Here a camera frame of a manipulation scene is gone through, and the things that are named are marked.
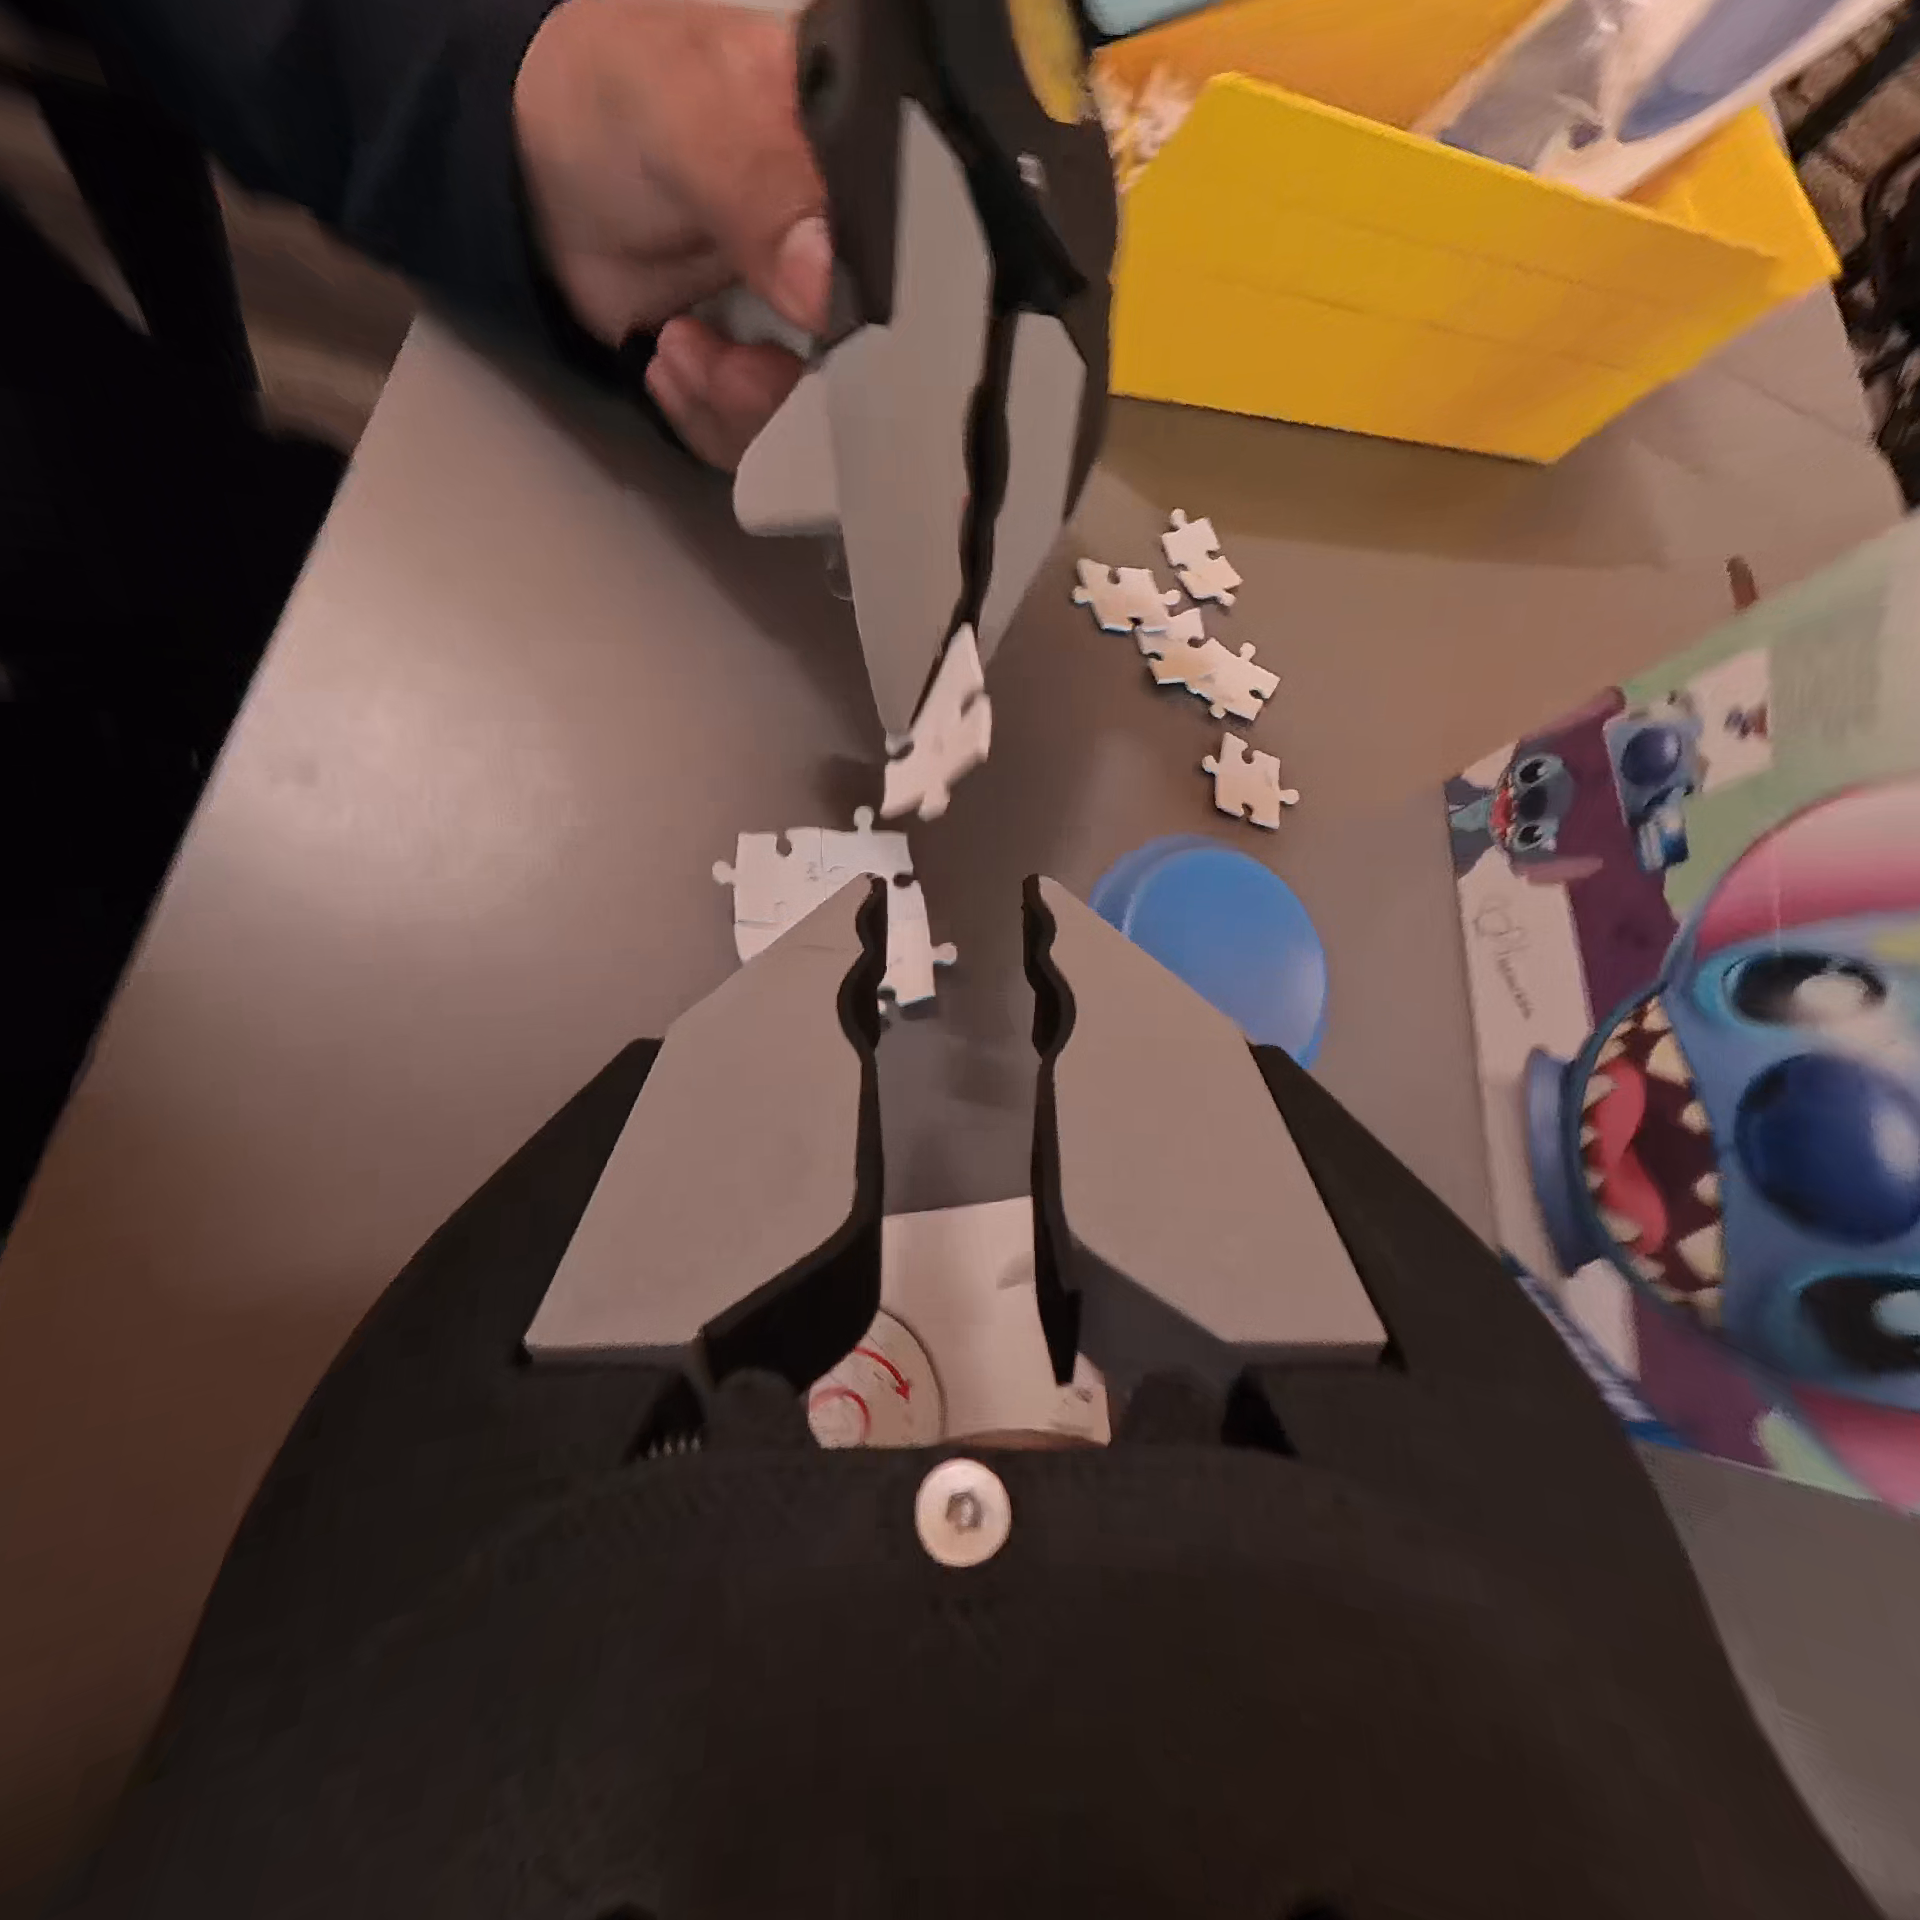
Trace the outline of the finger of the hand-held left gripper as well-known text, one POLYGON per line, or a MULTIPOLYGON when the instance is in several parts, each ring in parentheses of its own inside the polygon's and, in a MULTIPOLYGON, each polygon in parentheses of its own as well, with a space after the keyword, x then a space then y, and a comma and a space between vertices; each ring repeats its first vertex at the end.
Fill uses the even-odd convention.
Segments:
POLYGON ((896 142, 892 316, 806 369, 733 473, 755 536, 839 536, 877 716, 914 728, 962 599, 969 427, 994 263, 962 161, 916 101, 896 142))
POLYGON ((980 650, 998 648, 1073 512, 1088 400, 1088 364, 1067 323, 1035 310, 1018 311, 997 402, 1001 479, 972 620, 980 650))

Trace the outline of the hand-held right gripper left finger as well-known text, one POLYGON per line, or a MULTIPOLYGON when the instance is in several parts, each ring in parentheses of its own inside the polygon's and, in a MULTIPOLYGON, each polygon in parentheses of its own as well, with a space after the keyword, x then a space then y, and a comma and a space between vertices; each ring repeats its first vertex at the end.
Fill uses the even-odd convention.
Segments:
POLYGON ((525 1348, 808 1387, 883 1294, 890 892, 857 875, 659 1044, 525 1348))

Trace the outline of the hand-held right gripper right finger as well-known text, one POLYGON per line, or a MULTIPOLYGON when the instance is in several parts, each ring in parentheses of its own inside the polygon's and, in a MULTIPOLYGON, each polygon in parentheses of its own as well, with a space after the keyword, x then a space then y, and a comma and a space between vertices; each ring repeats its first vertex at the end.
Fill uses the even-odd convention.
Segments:
POLYGON ((1053 875, 1022 881, 1022 965, 1054 1376, 1379 1360, 1380 1311, 1243 1029, 1053 875))

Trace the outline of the joined white puzzle pieces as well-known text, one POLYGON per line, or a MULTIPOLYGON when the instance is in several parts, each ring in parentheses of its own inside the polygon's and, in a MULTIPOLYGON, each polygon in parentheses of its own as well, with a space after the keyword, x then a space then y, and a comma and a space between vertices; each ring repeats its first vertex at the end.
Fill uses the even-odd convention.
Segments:
POLYGON ((958 948, 934 936, 908 829, 880 822, 875 808, 854 810, 842 827, 745 829, 735 837, 733 854, 713 863, 711 875, 733 900, 733 945, 743 964, 842 887, 880 881, 880 1012, 913 1022, 934 1017, 943 974, 956 965, 958 948))

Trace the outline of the white jigsaw puzzle piece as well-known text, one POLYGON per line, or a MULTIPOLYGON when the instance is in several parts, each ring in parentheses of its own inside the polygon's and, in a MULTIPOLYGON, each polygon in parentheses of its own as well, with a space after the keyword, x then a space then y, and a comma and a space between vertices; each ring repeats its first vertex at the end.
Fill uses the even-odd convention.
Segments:
POLYGON ((1222 732, 1200 768, 1213 781, 1214 810, 1262 832, 1278 832, 1302 800, 1300 790, 1284 777, 1278 756, 1254 748, 1235 729, 1222 732))
POLYGON ((1180 587, 1165 587, 1150 567, 1110 565, 1092 557, 1074 564, 1070 597, 1104 631, 1160 633, 1185 605, 1180 587))
POLYGON ((934 822, 955 790, 987 763, 994 742, 994 703, 975 628, 949 637, 905 745, 883 774, 879 816, 889 822, 934 822))
POLYGON ((1156 679, 1175 684, 1200 699, 1213 718, 1256 724, 1282 685, 1282 675, 1265 667, 1252 642, 1228 648, 1206 635, 1169 650, 1154 661, 1156 679))
POLYGON ((1228 560, 1209 516, 1191 516, 1185 507, 1172 507, 1160 543, 1166 565, 1193 604, 1220 609, 1237 605, 1243 573, 1228 560))
POLYGON ((1203 699, 1209 697, 1203 690, 1210 684, 1226 654, 1209 633, 1200 605, 1170 611, 1162 628, 1138 628, 1134 635, 1159 685, 1198 693, 1203 699))

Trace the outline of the person's left forearm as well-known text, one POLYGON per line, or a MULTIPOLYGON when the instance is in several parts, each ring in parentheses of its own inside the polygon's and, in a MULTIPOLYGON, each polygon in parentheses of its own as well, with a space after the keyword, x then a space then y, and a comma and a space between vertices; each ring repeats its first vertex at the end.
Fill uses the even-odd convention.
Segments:
POLYGON ((87 33, 255 194, 443 307, 571 357, 517 82, 554 1, 96 1, 87 33))

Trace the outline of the cartoon puzzle box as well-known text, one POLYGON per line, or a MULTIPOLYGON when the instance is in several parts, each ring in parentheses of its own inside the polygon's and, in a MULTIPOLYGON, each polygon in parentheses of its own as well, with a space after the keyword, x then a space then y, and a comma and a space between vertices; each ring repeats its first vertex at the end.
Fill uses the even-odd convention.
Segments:
POLYGON ((1444 805, 1519 1279, 1644 1437, 1916 1518, 1916 513, 1444 805))

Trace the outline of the person's left hand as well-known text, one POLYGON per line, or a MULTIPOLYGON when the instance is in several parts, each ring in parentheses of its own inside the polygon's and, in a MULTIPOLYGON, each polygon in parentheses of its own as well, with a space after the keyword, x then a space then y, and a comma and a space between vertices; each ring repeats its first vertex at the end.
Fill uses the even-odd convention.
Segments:
POLYGON ((576 322, 608 348, 652 337, 645 394, 699 459, 736 470, 805 359, 781 340, 736 341, 700 307, 743 287, 815 340, 835 293, 796 22, 731 4, 560 4, 513 108, 540 249, 576 322))

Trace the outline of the blue plastic dome stand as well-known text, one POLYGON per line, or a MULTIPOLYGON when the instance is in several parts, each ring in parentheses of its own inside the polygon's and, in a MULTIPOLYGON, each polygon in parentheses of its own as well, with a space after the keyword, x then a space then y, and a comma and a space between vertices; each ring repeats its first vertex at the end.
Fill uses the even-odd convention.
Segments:
POLYGON ((1251 1044, 1312 1067, 1331 1023, 1331 956, 1300 896, 1203 832, 1154 835, 1096 878, 1088 906, 1251 1044))

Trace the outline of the yellow plastic storage bin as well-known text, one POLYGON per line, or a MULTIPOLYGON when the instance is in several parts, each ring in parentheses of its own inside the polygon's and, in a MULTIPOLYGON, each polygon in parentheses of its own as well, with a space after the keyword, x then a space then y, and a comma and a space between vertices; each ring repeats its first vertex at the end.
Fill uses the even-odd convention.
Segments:
POLYGON ((1545 466, 1832 285, 1766 108, 1624 198, 1416 131, 1537 11, 1213 4, 1104 48, 1110 394, 1545 466))

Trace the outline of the glossy printed sheet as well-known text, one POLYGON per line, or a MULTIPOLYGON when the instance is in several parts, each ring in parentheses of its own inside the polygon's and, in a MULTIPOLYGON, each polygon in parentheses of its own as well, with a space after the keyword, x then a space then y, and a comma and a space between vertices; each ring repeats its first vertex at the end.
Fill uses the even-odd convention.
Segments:
POLYGON ((1892 1, 1545 4, 1415 131, 1537 180, 1621 198, 1892 10, 1892 1))

